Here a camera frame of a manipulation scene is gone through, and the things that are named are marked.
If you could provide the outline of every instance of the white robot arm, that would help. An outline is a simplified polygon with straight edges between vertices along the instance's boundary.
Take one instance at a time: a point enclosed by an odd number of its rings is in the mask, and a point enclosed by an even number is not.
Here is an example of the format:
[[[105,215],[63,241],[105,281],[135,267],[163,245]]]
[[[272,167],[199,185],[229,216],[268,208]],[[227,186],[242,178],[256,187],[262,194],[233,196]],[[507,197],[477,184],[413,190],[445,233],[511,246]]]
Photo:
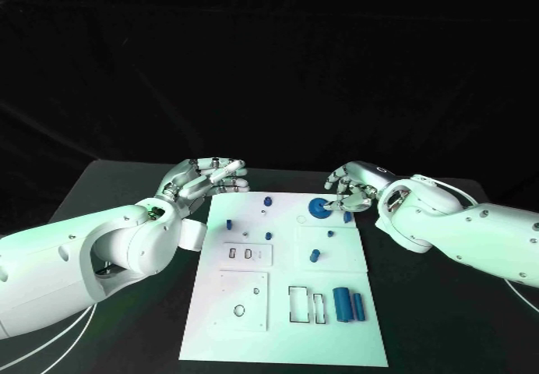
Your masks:
[[[328,176],[338,182],[337,200],[325,210],[364,211],[379,200],[376,227],[408,250],[432,245],[457,262],[521,284],[539,287],[539,214],[475,200],[445,183],[415,175],[399,179],[383,168],[348,162]],[[438,185],[458,191],[459,200]],[[343,199],[346,188],[350,197]]]
[[[200,251],[206,226],[184,218],[204,196],[249,190],[243,166],[227,158],[184,160],[155,197],[0,240],[0,339],[56,323],[157,274],[177,246]],[[111,263],[98,273],[92,251]]]

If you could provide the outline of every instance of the white board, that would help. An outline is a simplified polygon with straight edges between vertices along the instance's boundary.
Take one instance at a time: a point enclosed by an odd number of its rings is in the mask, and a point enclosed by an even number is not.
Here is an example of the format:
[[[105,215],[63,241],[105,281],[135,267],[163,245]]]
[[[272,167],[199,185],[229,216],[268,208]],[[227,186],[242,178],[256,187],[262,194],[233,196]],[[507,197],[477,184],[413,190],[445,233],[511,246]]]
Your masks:
[[[265,196],[272,198],[271,206],[262,204]],[[325,219],[314,218],[307,205],[315,197],[334,199],[334,195],[274,192],[213,196],[180,360],[387,366],[354,221],[344,223],[343,212],[337,211]],[[226,220],[232,220],[230,230],[226,230]],[[337,239],[343,229],[351,230],[346,234],[347,248],[335,247],[334,261],[325,269],[323,266],[328,263],[324,265],[323,262],[324,251],[315,263],[308,261],[310,245],[308,248],[302,245],[307,239],[302,229],[299,230],[307,227],[318,228],[318,233],[334,228],[335,235],[330,239]],[[266,232],[272,233],[271,240],[265,239]],[[258,266],[262,265],[258,263],[249,269],[243,264],[233,266],[226,262],[225,265],[225,243],[271,244],[271,266]],[[351,268],[343,265],[350,258],[359,263]],[[312,271],[307,267],[310,264],[323,266]],[[266,273],[266,325],[262,330],[245,331],[236,327],[222,329],[217,328],[219,323],[213,324],[222,315],[222,308],[230,312],[235,304],[219,295],[223,270]],[[307,287],[308,323],[289,322],[288,286]],[[333,303],[333,289],[337,287],[347,287],[350,293],[361,294],[364,322],[337,322]],[[312,294],[323,295],[325,324],[314,323]]]

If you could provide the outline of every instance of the cable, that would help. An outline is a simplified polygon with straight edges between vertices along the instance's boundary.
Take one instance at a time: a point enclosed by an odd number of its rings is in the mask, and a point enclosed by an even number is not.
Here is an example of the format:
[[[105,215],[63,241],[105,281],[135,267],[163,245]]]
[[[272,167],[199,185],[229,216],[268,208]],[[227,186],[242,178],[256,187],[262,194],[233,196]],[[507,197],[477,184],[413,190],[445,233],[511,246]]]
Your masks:
[[[475,199],[464,192],[461,191],[459,189],[457,189],[452,185],[448,185],[446,183],[441,182],[441,181],[436,181],[435,179],[432,179],[432,181],[435,183],[439,183],[441,185],[444,185],[445,187],[448,187],[449,189],[452,189],[454,191],[457,191],[471,202],[471,205],[477,205],[477,201]],[[513,292],[516,293],[516,295],[519,296],[519,298],[524,301],[524,303],[533,308],[533,310],[539,313],[539,308],[527,301],[527,299],[521,296],[520,292],[514,289],[511,283],[508,282],[507,279],[504,279],[508,287],[511,288]]]
[[[539,313],[539,309],[536,308],[536,306],[526,300],[526,298],[520,295],[520,292],[514,289],[513,285],[508,283],[508,280],[504,279],[506,283],[508,284],[508,287],[511,288],[511,290],[514,291],[514,293],[519,295],[519,298],[524,301],[524,303],[536,310],[536,312]]]
[[[75,320],[75,322],[69,325],[69,327],[39,347],[36,348],[30,353],[27,353],[23,357],[17,358],[14,361],[11,361],[8,364],[5,364],[4,366],[0,367],[0,372],[7,369],[10,366],[16,365],[21,360],[26,360],[26,358],[29,358],[31,355],[34,355],[39,351],[41,351],[41,349],[44,349],[66,333],[67,331],[75,327],[75,325],[79,323],[79,320],[83,318],[83,316],[88,314],[89,312],[89,309],[92,307],[89,306],[86,308],[86,310],[83,311],[82,315],[78,317],[78,319]]]
[[[92,320],[92,317],[93,317],[93,312],[95,312],[95,307],[96,307],[98,305],[96,304],[93,304],[93,308],[92,308],[92,314],[89,314],[89,318],[88,318],[88,321],[86,321],[86,324],[85,324],[85,326],[83,326],[83,329],[82,329],[82,331],[80,331],[80,334],[79,334],[79,336],[78,336],[78,338],[76,338],[76,340],[75,340],[75,342],[70,344],[70,347],[67,348],[67,350],[66,350],[66,352],[59,356],[59,359],[53,362],[53,364],[41,371],[41,374],[44,374],[54,366],[56,366],[56,364],[62,361],[62,358],[67,355],[67,353],[69,353],[69,351],[73,349],[73,346],[76,345],[76,343],[79,342],[79,339],[80,339],[80,337],[82,337],[82,335],[83,335],[83,332],[86,331],[86,328],[88,328],[88,325],[89,325],[89,322],[90,322],[90,320]]]

